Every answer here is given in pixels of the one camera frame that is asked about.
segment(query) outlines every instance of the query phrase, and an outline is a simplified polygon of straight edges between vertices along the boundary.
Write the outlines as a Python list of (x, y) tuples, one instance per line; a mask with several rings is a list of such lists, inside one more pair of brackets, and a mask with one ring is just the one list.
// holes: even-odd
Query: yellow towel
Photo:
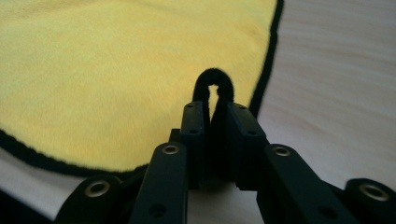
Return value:
[(207, 68), (226, 72), (235, 101), (250, 104), (276, 4), (1, 1), (0, 129), (27, 148), (10, 138), (0, 147), (98, 171), (147, 164)]

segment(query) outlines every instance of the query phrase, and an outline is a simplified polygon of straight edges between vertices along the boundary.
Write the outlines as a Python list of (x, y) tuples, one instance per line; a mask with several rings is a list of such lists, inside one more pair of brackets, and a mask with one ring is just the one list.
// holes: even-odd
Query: light wood surface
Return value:
[[(396, 189), (396, 2), (286, 1), (278, 34), (259, 116), (269, 141), (337, 187), (368, 177)], [(80, 181), (0, 158), (0, 187), (47, 217)], [(262, 223), (253, 192), (220, 184), (189, 198), (190, 224)]]

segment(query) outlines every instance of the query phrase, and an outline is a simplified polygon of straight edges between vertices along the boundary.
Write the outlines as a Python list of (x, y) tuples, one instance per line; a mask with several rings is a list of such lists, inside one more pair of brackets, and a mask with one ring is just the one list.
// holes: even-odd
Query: yellow cloth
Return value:
[(131, 171), (207, 68), (248, 105), (276, 0), (0, 2), (0, 129), (58, 161)]

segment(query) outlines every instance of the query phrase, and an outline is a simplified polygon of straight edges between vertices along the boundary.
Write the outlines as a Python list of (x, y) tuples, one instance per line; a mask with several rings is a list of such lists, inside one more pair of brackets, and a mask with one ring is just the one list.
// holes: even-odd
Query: microfiber cloth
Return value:
[(0, 147), (70, 175), (130, 174), (207, 68), (258, 113), (279, 0), (0, 2)]

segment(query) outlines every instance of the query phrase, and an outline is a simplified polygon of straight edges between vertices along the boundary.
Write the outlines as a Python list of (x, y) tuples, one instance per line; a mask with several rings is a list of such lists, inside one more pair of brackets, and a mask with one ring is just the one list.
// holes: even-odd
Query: table surface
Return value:
[[(259, 115), (271, 143), (296, 149), (343, 188), (367, 177), (396, 189), (396, 2), (285, 1)], [(54, 218), (81, 181), (0, 150), (0, 189)], [(189, 223), (262, 223), (254, 192), (189, 192)]]

